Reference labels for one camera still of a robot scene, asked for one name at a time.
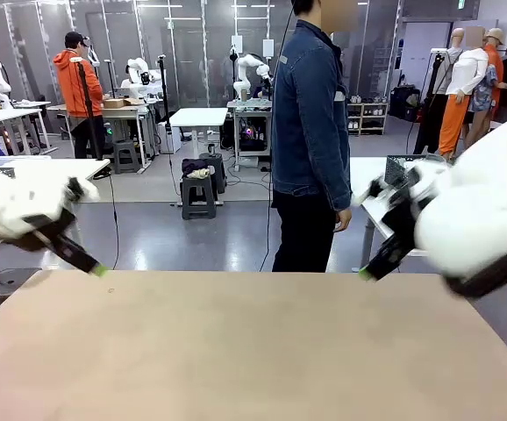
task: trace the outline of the black pants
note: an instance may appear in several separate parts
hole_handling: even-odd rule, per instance
[[[445,116],[448,95],[436,95],[424,115],[423,122],[419,126],[418,140],[415,143],[413,153],[419,155],[427,146],[428,153],[435,153],[439,149],[440,129]]]
[[[325,272],[336,216],[327,198],[273,191],[273,199],[281,217],[281,246],[273,272]]]
[[[94,142],[92,141],[90,124],[94,124],[94,130],[96,131],[96,142],[97,151],[94,148]],[[104,154],[105,144],[105,130],[104,130],[104,118],[102,116],[93,117],[93,121],[90,122],[90,118],[82,121],[75,129],[71,132],[75,138],[75,158],[85,160],[88,158],[88,143],[89,149],[92,153],[92,158],[101,160]]]

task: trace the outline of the hood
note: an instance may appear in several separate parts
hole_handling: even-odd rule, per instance
[[[67,68],[70,63],[70,59],[76,56],[77,54],[74,51],[63,50],[54,56],[53,63],[59,70],[62,70]]]

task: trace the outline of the orange pants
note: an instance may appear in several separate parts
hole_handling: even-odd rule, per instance
[[[461,103],[456,103],[456,95],[450,95],[446,103],[443,125],[440,129],[439,148],[440,154],[451,153],[456,150],[458,138],[461,135],[462,124],[468,111],[470,96],[464,96]]]

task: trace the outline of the black cap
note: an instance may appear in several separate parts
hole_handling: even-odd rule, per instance
[[[82,34],[78,32],[69,32],[64,36],[64,44],[66,47],[78,43],[82,44],[83,46],[87,46],[84,43],[84,40],[88,39],[88,37],[84,37]]]

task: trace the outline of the orange jacket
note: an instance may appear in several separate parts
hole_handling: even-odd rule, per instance
[[[86,111],[84,90],[80,81],[78,65],[70,61],[71,58],[77,56],[72,50],[64,50],[54,57],[53,63],[57,67],[59,84],[62,96],[67,104],[68,114],[73,117],[87,117],[88,112]],[[101,116],[104,92],[89,61],[82,60],[81,63],[86,73],[86,83],[88,84],[89,99],[92,101],[92,111],[95,116]]]
[[[487,44],[484,48],[485,52],[488,54],[488,64],[493,64],[496,67],[497,72],[497,81],[502,82],[503,81],[503,59],[497,52],[497,49],[495,46],[491,44]],[[501,90],[499,88],[493,88],[493,94],[491,95],[491,98],[496,101],[496,106],[494,107],[494,114],[497,111],[497,108],[499,108],[499,98],[501,97]]]

